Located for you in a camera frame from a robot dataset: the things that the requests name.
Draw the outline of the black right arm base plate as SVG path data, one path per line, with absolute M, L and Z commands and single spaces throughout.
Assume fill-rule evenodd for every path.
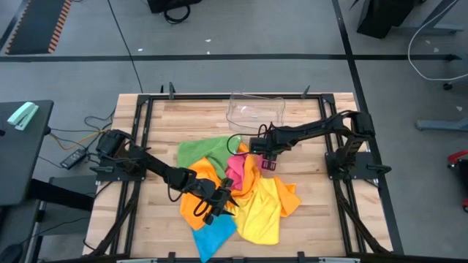
M 328 177 L 331 180 L 370 180 L 377 179 L 379 175 L 384 175 L 391 171 L 391 167 L 375 164 L 370 152 L 357 152 L 355 162 L 348 166 L 340 167 L 334 152 L 325 154 L 325 162 Z

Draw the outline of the black side table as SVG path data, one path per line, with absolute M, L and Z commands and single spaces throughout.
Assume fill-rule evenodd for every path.
M 7 123 L 22 102 L 0 102 L 0 207 L 20 204 L 27 195 L 45 131 L 54 106 L 51 100 L 34 102 L 39 108 L 23 131 Z

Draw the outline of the red cart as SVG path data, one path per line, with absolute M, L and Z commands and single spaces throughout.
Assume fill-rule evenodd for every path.
M 458 177 L 467 193 L 467 197 L 462 202 L 462 209 L 468 213 L 468 150 L 449 155 L 448 169 Z

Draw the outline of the black mat with orange edge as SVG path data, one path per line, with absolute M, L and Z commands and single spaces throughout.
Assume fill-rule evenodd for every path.
M 71 5 L 72 0 L 28 0 L 5 54 L 54 53 Z

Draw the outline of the orange microfiber towel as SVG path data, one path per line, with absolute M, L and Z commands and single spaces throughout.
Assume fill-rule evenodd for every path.
M 197 173 L 197 179 L 209 179 L 214 182 L 216 187 L 221 186 L 222 181 L 218 177 L 214 166 L 207 158 L 201 158 L 201 160 L 196 161 L 189 168 Z M 195 231 L 205 226 L 203 218 L 211 209 L 211 206 L 209 205 L 207 211 L 203 212 L 201 216 L 195 216 L 194 210 L 200 201 L 201 199 L 190 193 L 182 194 L 181 196 L 180 214 L 188 223 L 188 225 Z
M 242 199 L 243 198 L 249 198 L 251 196 L 252 190 L 257 185 L 260 178 L 265 178 L 265 177 L 263 177 L 262 172 L 260 171 L 260 169 L 257 167 L 256 157 L 255 157 L 255 160 L 256 160 L 256 164 L 254 166 L 254 172 L 255 172 L 254 185 L 252 186 L 251 190 L 249 192 L 247 192 L 245 195 L 236 196 L 232 191 L 234 200 L 236 202 L 237 202 L 237 199 L 239 199 L 239 198 L 242 198 Z M 279 187 L 279 190 L 278 190 L 279 198 L 280 198 L 280 201 L 282 203 L 281 217 L 288 217 L 301 204 L 300 198 L 295 194 L 296 185 L 283 183 L 283 181 L 277 176 L 273 176 L 272 178 L 277 178 L 278 179 L 277 186 Z

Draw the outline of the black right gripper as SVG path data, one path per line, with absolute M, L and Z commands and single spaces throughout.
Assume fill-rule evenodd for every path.
M 250 139 L 250 150 L 254 154 L 276 154 L 291 150 L 292 127 L 274 127 L 269 129 L 262 137 Z

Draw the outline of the black cabinet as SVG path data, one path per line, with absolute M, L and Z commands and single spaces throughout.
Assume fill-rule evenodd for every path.
M 415 0 L 364 0 L 357 32 L 383 39 L 399 27 L 415 7 Z

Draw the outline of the grey desk foot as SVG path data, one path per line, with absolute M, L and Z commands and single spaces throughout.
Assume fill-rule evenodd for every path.
M 415 125 L 419 130 L 468 132 L 468 118 L 462 118 L 459 121 L 417 120 Z

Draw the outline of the black equipment box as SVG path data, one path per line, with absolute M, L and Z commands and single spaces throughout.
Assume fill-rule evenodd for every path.
M 161 13 L 179 7 L 198 4 L 202 0 L 146 0 L 152 13 Z

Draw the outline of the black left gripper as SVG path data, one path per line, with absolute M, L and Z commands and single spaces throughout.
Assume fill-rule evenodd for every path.
M 230 187 L 232 184 L 233 180 L 229 178 L 223 179 L 220 187 L 216 187 L 214 182 L 209 179 L 196 179 L 195 185 L 189 188 L 190 194 L 201 199 L 194 210 L 194 215 L 201 216 L 203 212 L 207 211 L 210 205 L 211 209 L 203 218 L 206 224 L 211 224 L 214 217 L 220 215 L 235 216 L 235 214 L 224 208 L 227 204 L 238 207 L 238 203 L 231 195 Z

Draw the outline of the grey desk leg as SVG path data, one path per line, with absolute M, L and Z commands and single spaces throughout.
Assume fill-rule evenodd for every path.
M 460 25 L 441 23 L 441 19 L 458 3 L 459 0 L 441 0 L 434 10 L 419 26 L 399 26 L 396 27 L 399 31 L 405 33 L 415 33 L 420 29 L 420 33 L 443 35 L 456 34 L 462 32 L 464 28 Z

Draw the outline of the black desk crossbeam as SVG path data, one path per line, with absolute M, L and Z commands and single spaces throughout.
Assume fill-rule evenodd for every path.
M 94 199 L 88 195 L 37 179 L 31 180 L 27 197 L 89 212 L 92 211 L 94 204 Z

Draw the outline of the clear plastic bin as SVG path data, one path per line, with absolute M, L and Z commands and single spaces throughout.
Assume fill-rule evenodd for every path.
M 261 125 L 282 126 L 286 103 L 281 97 L 231 93 L 226 120 L 235 133 L 256 134 Z

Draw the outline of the black aluminium table frame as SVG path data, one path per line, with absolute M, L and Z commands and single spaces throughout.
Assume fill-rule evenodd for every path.
M 351 93 L 320 96 L 310 94 L 263 94 L 285 100 L 284 122 L 297 126 L 330 115 L 333 111 L 355 110 Z M 173 165 L 179 143 L 231 135 L 226 120 L 228 94 L 179 94 L 174 100 L 165 95 L 154 99 L 153 107 L 139 103 L 138 95 L 118 98 L 113 125 L 116 129 L 137 131 L 139 141 L 146 141 L 150 152 Z M 234 234 L 217 251 L 219 263 L 297 262 L 297 252 L 305 253 L 306 262 L 319 257 L 342 256 L 344 242 L 332 181 L 326 174 L 326 139 L 318 137 L 298 143 L 278 158 L 275 176 L 296 185 L 301 205 L 280 222 L 277 245 L 255 245 Z M 167 261 L 175 252 L 176 262 L 196 262 L 198 251 L 192 230 L 179 213 L 179 204 L 170 201 L 163 180 L 148 174 L 140 190 L 132 239 L 131 257 Z

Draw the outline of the black power adapter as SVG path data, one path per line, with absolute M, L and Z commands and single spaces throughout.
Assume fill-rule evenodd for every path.
M 87 156 L 86 149 L 77 149 L 66 157 L 61 163 L 60 166 L 64 169 L 70 170 L 76 164 L 80 163 Z

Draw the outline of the pink microfiber towel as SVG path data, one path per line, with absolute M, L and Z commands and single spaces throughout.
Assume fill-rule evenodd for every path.
M 253 155 L 231 156 L 227 160 L 226 175 L 233 180 L 230 188 L 236 196 L 245 195 L 254 185 L 255 164 Z
M 262 155 L 262 168 L 270 171 L 276 169 L 276 154 L 263 154 Z

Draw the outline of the mint green stapler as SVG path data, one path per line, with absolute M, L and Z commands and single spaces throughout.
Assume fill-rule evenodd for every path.
M 7 123 L 19 131 L 23 131 L 38 111 L 39 106 L 33 102 L 25 102 L 7 119 Z

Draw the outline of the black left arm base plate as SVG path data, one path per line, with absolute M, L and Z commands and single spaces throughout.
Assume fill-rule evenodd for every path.
M 142 181 L 146 179 L 147 161 L 143 157 L 120 152 L 114 156 L 97 154 L 99 165 L 90 170 L 98 181 Z

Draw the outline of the green microfiber towel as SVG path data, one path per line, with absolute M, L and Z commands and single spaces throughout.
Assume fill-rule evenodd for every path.
M 227 160 L 238 150 L 241 136 L 220 136 L 210 139 L 186 141 L 178 145 L 177 166 L 189 168 L 201 158 L 207 158 L 220 179 L 226 178 Z

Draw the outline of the yellow microfiber towel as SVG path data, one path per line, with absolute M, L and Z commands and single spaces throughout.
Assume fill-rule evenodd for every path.
M 277 178 L 260 178 L 249 198 L 237 199 L 234 214 L 238 234 L 256 245 L 279 243 L 282 203 Z

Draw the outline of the blue microfiber towel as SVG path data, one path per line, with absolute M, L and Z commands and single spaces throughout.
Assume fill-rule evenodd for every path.
M 220 215 L 211 225 L 192 230 L 200 261 L 206 263 L 236 232 L 237 225 L 232 216 Z

